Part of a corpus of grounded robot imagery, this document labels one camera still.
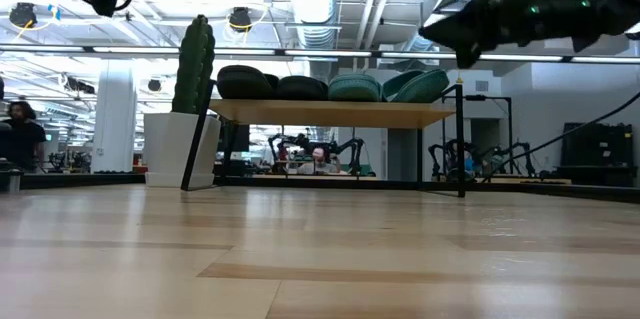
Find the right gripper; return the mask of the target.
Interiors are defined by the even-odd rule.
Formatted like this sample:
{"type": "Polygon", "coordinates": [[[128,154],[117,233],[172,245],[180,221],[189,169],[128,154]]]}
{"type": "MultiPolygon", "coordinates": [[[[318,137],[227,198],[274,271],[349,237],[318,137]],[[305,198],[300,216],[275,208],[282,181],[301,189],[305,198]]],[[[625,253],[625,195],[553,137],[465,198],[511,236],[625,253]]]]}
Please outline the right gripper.
{"type": "Polygon", "coordinates": [[[456,50],[459,68],[471,68],[480,47],[517,44],[554,36],[550,0],[474,0],[474,6],[424,26],[418,34],[438,44],[472,44],[456,50]]]}

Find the teal rubber slide sandal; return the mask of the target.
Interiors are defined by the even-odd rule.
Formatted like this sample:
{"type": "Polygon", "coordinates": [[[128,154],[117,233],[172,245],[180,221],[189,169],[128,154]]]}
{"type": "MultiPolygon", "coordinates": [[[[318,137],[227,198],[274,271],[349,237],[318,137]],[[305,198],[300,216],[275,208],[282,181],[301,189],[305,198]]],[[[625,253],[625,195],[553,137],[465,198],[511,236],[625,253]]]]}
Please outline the teal rubber slide sandal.
{"type": "Polygon", "coordinates": [[[341,74],[328,85],[330,101],[380,102],[382,89],[372,76],[361,73],[341,74]]]}
{"type": "Polygon", "coordinates": [[[382,94],[387,102],[432,103],[448,86],[449,78],[442,69],[412,70],[386,81],[382,94]]]}

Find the black rubber slide sandal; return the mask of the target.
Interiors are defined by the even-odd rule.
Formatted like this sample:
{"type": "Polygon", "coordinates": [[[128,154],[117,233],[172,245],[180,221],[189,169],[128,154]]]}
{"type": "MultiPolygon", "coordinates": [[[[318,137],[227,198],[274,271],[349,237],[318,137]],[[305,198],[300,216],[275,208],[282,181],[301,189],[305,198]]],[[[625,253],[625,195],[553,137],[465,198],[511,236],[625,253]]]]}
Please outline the black rubber slide sandal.
{"type": "Polygon", "coordinates": [[[229,65],[217,74],[217,89],[223,99],[272,99],[279,78],[245,65],[229,65]]]}
{"type": "Polygon", "coordinates": [[[327,101],[326,83],[307,76],[287,76],[279,80],[276,98],[280,100],[327,101]]]}

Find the wooden shelf with black legs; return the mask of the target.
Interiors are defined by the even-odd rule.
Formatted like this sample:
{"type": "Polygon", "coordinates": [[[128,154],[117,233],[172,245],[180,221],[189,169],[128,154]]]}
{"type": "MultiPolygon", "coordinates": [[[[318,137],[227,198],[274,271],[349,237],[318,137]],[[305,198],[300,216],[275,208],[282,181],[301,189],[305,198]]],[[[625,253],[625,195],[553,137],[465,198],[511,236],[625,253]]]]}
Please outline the wooden shelf with black legs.
{"type": "Polygon", "coordinates": [[[453,109],[438,103],[246,100],[207,97],[200,105],[180,189],[186,192],[195,189],[191,185],[191,178],[208,110],[213,110],[220,118],[230,123],[224,164],[230,160],[237,126],[249,124],[415,129],[417,135],[421,136],[426,126],[453,115],[456,119],[457,150],[461,151],[464,144],[463,87],[455,84],[443,91],[440,97],[444,98],[449,93],[454,95],[453,109]]]}

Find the green cactus plant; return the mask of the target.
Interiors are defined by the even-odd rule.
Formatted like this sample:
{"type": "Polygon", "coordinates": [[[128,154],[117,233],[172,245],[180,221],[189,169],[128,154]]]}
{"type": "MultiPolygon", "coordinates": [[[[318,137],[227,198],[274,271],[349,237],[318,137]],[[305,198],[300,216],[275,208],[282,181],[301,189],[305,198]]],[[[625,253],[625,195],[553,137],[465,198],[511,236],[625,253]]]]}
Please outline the green cactus plant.
{"type": "Polygon", "coordinates": [[[207,101],[213,72],[215,38],[208,19],[200,14],[187,27],[179,49],[179,66],[174,87],[172,111],[196,114],[207,101]]]}

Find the black background robot arms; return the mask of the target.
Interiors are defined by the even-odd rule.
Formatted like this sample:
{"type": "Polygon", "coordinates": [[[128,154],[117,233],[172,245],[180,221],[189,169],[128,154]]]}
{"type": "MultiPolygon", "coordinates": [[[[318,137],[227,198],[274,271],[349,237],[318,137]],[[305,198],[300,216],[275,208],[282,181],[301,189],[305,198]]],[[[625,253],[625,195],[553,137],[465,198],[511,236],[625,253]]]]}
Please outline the black background robot arms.
{"type": "Polygon", "coordinates": [[[325,161],[330,164],[332,164],[332,155],[338,156],[342,152],[350,150],[350,161],[346,172],[353,176],[362,173],[360,156],[364,146],[364,140],[361,138],[354,137],[342,144],[338,144],[335,140],[330,142],[314,142],[304,134],[298,134],[297,136],[276,134],[268,138],[268,145],[274,159],[274,164],[272,165],[272,171],[274,173],[285,173],[285,162],[289,158],[289,154],[286,151],[287,146],[298,147],[302,151],[299,157],[303,159],[311,159],[313,151],[320,148],[324,153],[325,161]]]}
{"type": "MultiPolygon", "coordinates": [[[[523,150],[527,177],[535,177],[536,171],[531,162],[531,156],[526,154],[531,147],[529,143],[516,142],[508,148],[500,146],[490,147],[484,151],[470,142],[463,143],[464,179],[466,182],[477,182],[495,171],[496,174],[507,174],[507,167],[514,167],[516,173],[522,176],[516,159],[508,159],[515,155],[517,148],[523,150]]],[[[458,181],[458,153],[457,140],[451,139],[445,144],[434,144],[428,148],[433,160],[432,180],[435,182],[458,181]]]]}

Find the long ceiling light strip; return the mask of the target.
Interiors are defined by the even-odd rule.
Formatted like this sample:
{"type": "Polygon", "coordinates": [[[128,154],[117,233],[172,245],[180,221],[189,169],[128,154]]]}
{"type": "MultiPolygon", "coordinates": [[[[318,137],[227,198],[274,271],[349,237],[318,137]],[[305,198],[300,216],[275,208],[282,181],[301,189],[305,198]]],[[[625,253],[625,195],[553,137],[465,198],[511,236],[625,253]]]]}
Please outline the long ceiling light strip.
{"type": "MultiPolygon", "coordinates": [[[[72,45],[28,45],[0,44],[2,53],[34,53],[50,55],[124,55],[130,57],[177,57],[178,47],[144,47],[144,46],[72,46],[72,45]]],[[[354,51],[354,50],[306,50],[306,49],[255,49],[255,48],[217,48],[216,55],[224,57],[267,57],[273,60],[282,58],[307,59],[385,59],[385,60],[446,60],[455,61],[455,53],[448,52],[399,52],[399,51],[354,51]]],[[[479,61],[502,62],[540,62],[569,64],[603,64],[603,65],[640,65],[640,57],[622,56],[560,56],[530,54],[481,54],[479,61]]]]}

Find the white building column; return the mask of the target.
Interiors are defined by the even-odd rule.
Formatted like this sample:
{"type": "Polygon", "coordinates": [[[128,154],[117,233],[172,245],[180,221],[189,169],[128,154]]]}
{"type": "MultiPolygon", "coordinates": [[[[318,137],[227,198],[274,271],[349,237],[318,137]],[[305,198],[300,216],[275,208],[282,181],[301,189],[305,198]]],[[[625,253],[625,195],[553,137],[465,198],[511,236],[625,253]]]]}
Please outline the white building column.
{"type": "Polygon", "coordinates": [[[137,81],[131,61],[103,60],[99,75],[91,169],[129,172],[133,166],[137,81]]]}

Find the black cabinet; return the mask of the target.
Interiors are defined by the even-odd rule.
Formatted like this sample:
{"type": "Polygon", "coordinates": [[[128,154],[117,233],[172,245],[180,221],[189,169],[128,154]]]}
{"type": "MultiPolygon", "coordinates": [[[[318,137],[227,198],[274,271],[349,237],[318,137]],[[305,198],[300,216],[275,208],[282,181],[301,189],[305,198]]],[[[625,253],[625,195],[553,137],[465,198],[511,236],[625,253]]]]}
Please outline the black cabinet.
{"type": "Polygon", "coordinates": [[[633,187],[637,172],[630,124],[596,123],[562,139],[557,173],[573,184],[633,187]]]}

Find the white hexagonal plant pot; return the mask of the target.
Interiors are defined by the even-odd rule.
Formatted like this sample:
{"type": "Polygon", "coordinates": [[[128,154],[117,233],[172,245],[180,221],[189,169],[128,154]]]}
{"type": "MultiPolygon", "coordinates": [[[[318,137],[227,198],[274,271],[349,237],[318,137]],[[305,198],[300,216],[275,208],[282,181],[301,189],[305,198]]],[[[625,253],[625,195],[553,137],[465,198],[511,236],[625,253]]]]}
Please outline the white hexagonal plant pot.
{"type": "MultiPolygon", "coordinates": [[[[198,116],[184,113],[144,115],[143,160],[147,165],[146,185],[180,188],[198,116]]],[[[221,122],[207,116],[189,182],[190,188],[210,186],[214,181],[214,164],[221,122]]]]}

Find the black background monitor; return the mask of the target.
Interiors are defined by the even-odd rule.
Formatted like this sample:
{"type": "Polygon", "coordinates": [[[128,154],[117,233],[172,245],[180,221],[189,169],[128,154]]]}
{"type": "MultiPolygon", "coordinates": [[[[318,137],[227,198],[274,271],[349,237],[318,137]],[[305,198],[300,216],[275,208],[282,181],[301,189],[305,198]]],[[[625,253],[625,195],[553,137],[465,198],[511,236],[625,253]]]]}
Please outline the black background monitor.
{"type": "Polygon", "coordinates": [[[249,137],[250,132],[248,125],[222,123],[214,167],[214,173],[217,176],[243,176],[245,174],[248,161],[243,155],[249,152],[249,137]],[[228,146],[228,139],[233,129],[235,129],[235,136],[232,141],[232,151],[229,160],[226,160],[225,153],[228,146]]]}

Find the person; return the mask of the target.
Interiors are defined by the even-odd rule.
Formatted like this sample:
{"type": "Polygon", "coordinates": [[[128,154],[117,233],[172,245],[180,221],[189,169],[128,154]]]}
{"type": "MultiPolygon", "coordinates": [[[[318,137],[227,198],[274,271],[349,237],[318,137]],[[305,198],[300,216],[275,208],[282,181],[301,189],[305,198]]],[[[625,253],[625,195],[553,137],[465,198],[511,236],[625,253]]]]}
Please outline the person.
{"type": "Polygon", "coordinates": [[[340,162],[335,159],[331,163],[326,160],[326,152],[322,147],[316,147],[312,152],[312,161],[297,168],[298,174],[340,174],[340,162]]]}
{"type": "Polygon", "coordinates": [[[0,134],[0,157],[25,172],[36,173],[44,162],[44,128],[36,123],[36,114],[26,101],[11,102],[9,118],[2,121],[10,130],[0,134]]]}

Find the black metal stand frame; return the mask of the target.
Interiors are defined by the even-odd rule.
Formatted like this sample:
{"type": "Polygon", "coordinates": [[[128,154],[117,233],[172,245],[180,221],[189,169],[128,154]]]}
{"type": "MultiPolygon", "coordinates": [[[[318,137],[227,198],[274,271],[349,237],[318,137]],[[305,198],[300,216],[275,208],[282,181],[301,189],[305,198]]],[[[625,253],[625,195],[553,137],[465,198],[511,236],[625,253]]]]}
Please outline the black metal stand frame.
{"type": "Polygon", "coordinates": [[[510,97],[483,94],[466,95],[470,110],[470,143],[474,163],[482,173],[497,170],[514,173],[513,104],[510,97]]]}

